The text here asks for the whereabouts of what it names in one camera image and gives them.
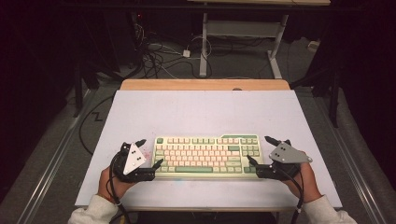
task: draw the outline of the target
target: dark background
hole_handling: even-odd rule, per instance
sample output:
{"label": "dark background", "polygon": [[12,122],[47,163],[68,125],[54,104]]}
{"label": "dark background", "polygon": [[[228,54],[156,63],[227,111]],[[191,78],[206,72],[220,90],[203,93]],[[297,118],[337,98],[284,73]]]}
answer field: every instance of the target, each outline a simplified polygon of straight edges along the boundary
{"label": "dark background", "polygon": [[[106,20],[125,22],[123,16],[114,12],[113,16],[92,12],[86,14],[82,22],[80,14],[60,10],[56,4],[18,0],[2,1],[0,5],[0,200],[51,120],[65,106],[77,62],[90,58],[109,70],[118,71],[119,64],[130,60],[122,55],[131,54],[120,53],[120,49],[132,50],[130,36],[131,46],[123,48],[116,44],[112,48],[111,32],[106,27]],[[365,12],[330,17],[292,15],[284,38],[289,42],[302,36],[322,39],[311,72],[331,62],[341,62],[337,71],[351,113],[395,188],[396,178],[392,172],[396,160],[392,142],[396,114],[393,87],[396,18],[392,14],[395,8],[391,1],[384,0],[345,0],[332,4],[362,7]],[[183,12],[169,16],[146,12],[142,15],[148,29],[182,43],[201,29],[199,14]],[[329,87],[331,76],[329,73],[309,84]]]}

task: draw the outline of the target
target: hand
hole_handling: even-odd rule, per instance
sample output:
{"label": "hand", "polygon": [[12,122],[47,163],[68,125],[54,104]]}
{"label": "hand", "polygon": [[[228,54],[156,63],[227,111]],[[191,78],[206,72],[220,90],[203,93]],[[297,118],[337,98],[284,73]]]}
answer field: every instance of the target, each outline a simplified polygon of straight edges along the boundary
{"label": "hand", "polygon": [[[304,181],[304,203],[310,203],[320,198],[322,195],[318,190],[317,180],[315,179],[315,174],[311,165],[309,163],[302,163],[300,167],[301,174],[297,174],[297,176],[294,177],[294,180],[300,185],[301,188],[303,187]],[[300,191],[291,180],[282,182],[289,187],[291,193],[300,198]]]}
{"label": "hand", "polygon": [[[110,174],[110,168],[107,167],[105,170],[102,171],[100,175],[100,180],[99,180],[99,189],[98,189],[98,195],[101,195],[105,198],[107,198],[110,202],[114,203],[113,198],[108,194],[108,191],[111,192],[111,187],[110,183],[107,184],[108,178]],[[113,178],[113,184],[114,184],[114,190],[116,191],[116,194],[119,198],[122,198],[125,194],[125,192],[135,185],[136,183],[125,183],[121,182],[117,177]]]}

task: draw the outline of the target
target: keyboard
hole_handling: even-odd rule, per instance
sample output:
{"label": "keyboard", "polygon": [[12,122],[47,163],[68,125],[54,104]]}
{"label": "keyboard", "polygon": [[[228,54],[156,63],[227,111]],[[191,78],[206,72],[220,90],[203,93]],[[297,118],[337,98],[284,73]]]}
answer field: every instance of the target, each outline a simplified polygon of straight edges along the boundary
{"label": "keyboard", "polygon": [[247,155],[263,164],[258,135],[160,136],[155,139],[152,162],[163,159],[156,172],[160,179],[259,179]]}

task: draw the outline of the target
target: wrist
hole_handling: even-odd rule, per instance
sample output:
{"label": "wrist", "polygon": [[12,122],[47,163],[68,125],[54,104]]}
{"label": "wrist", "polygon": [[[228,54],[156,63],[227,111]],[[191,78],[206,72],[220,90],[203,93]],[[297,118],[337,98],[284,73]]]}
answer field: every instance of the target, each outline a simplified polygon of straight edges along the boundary
{"label": "wrist", "polygon": [[311,203],[314,200],[317,200],[323,196],[318,190],[308,191],[308,192],[309,193],[307,193],[306,191],[304,194],[304,203]]}
{"label": "wrist", "polygon": [[109,194],[103,194],[101,192],[97,192],[96,195],[103,199],[106,199],[110,203],[115,203],[114,199]]}

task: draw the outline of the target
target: floor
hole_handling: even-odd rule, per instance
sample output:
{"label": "floor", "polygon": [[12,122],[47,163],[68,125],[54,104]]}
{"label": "floor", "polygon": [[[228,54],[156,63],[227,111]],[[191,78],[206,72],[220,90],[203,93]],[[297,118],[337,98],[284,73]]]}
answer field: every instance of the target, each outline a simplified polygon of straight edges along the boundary
{"label": "floor", "polygon": [[[282,77],[289,83],[304,77],[315,55],[307,50],[308,43],[303,38],[280,46],[276,59]],[[273,78],[265,52],[272,45],[271,39],[213,39],[209,56],[210,78]],[[177,60],[179,56],[176,52],[181,53],[185,47],[172,42],[158,42],[149,48],[166,51],[152,54],[157,63],[162,61],[162,70],[156,74],[154,69],[150,69],[150,61],[147,61],[147,67],[132,78],[194,78],[198,75],[198,60]],[[191,58],[197,57],[199,52],[194,50]],[[124,76],[132,70],[125,64],[120,75]],[[98,90],[84,88],[84,107],[76,118],[75,95],[70,92],[69,104],[48,127],[2,202],[0,223],[65,223],[76,209],[74,202],[91,160],[88,151],[94,152],[111,107],[111,96],[120,87],[120,83],[104,74],[98,74],[98,79]],[[394,221],[393,207],[385,203],[389,198],[394,198],[394,191],[388,188],[387,179],[370,156],[348,113],[342,90],[340,93],[337,113],[339,128],[334,129],[327,117],[328,98],[313,97],[309,87],[296,89],[343,209],[358,223]],[[368,164],[366,166],[370,172],[364,172],[368,167],[364,167],[363,162]],[[379,181],[374,181],[366,173],[374,173],[375,180]],[[290,219],[291,213],[282,212],[279,223],[289,223]],[[302,213],[298,223],[306,222]]]}

